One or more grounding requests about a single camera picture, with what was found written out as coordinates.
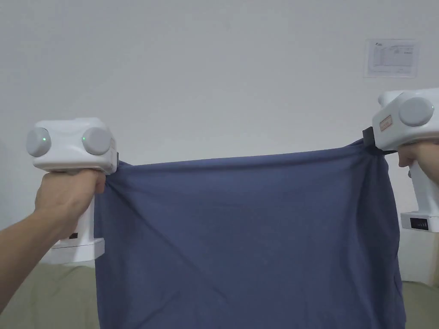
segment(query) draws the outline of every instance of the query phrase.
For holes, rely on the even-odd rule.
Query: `gripper handle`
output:
[[[439,186],[422,171],[417,161],[410,166],[418,212],[430,217],[439,217]]]
[[[74,233],[63,242],[71,245],[87,245],[94,240],[94,197],[91,199],[90,206],[79,218],[78,225]]]

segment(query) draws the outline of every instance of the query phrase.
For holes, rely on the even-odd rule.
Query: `gray round knob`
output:
[[[93,155],[103,155],[110,149],[111,135],[101,128],[90,128],[83,135],[85,150]]]
[[[50,140],[50,135],[46,129],[36,127],[28,133],[26,150],[33,157],[41,157],[42,155],[45,155],[51,146],[52,142]]]
[[[399,118],[410,127],[425,125],[433,116],[435,107],[422,97],[413,97],[401,104]]]

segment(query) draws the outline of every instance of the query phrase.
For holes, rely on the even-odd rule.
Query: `finger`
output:
[[[35,195],[35,207],[36,207],[36,204],[38,202],[38,197],[40,196],[40,194],[41,194],[41,187],[37,190],[36,195]]]
[[[101,194],[105,190],[105,174],[103,172],[99,172],[96,180],[96,189],[95,193]]]
[[[65,172],[48,172],[43,176],[43,182],[53,179],[54,177],[65,176]]]
[[[398,156],[399,156],[399,166],[402,168],[410,166],[413,163],[413,159],[406,157],[402,153],[398,153]]]
[[[92,184],[94,193],[103,193],[105,188],[105,174],[97,170],[84,169],[79,175],[84,175],[87,183]]]

